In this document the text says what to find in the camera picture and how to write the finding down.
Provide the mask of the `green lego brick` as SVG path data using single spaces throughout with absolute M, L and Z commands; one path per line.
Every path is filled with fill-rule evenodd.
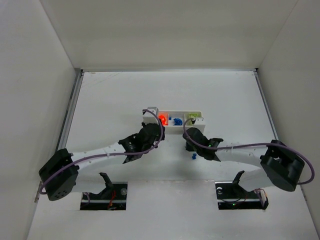
M 200 118 L 201 114 L 197 112 L 190 112 L 188 113 L 188 118 Z

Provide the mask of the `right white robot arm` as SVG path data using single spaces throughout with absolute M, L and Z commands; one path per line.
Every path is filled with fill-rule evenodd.
M 296 151 L 277 140 L 237 145 L 222 138 L 208 139 L 195 127 L 184 130 L 182 137 L 186 140 L 186 149 L 205 160 L 256 166 L 256 170 L 241 170 L 233 180 L 234 185 L 248 192 L 270 186 L 293 192 L 305 166 Z

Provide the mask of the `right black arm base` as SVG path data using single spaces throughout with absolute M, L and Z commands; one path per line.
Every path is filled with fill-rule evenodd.
M 240 177 L 245 171 L 237 173 L 233 181 L 216 181 L 215 191 L 219 210 L 266 210 L 269 199 L 264 189 L 246 191 L 240 185 Z

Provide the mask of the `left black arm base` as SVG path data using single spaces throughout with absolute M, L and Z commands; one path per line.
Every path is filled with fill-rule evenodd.
M 98 193 L 84 192 L 80 202 L 81 211 L 125 211 L 127 208 L 128 183 L 112 182 L 109 176 L 100 172 L 104 180 Z

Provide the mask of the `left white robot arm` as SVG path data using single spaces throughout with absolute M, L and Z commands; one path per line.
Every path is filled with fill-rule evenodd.
M 46 195 L 50 201 L 60 200 L 70 193 L 104 194 L 112 184 L 108 175 L 100 172 L 99 176 L 103 181 L 95 183 L 84 180 L 85 173 L 140 159 L 150 150 L 157 148 L 164 139 L 164 126 L 143 123 L 138 133 L 104 148 L 74 153 L 65 148 L 60 149 L 38 172 L 42 181 L 39 193 Z

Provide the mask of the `orange dome lego piece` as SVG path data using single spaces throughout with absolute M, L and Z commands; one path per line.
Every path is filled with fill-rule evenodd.
M 163 126 L 167 126 L 168 125 L 168 115 L 167 114 L 160 114 L 158 116 L 158 118 L 160 119 L 160 121 L 161 121 Z

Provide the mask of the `blue arch lego piece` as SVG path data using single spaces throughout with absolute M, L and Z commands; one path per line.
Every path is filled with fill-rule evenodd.
M 174 118 L 173 119 L 173 125 L 174 126 L 182 126 L 183 125 L 183 120 L 181 118 Z

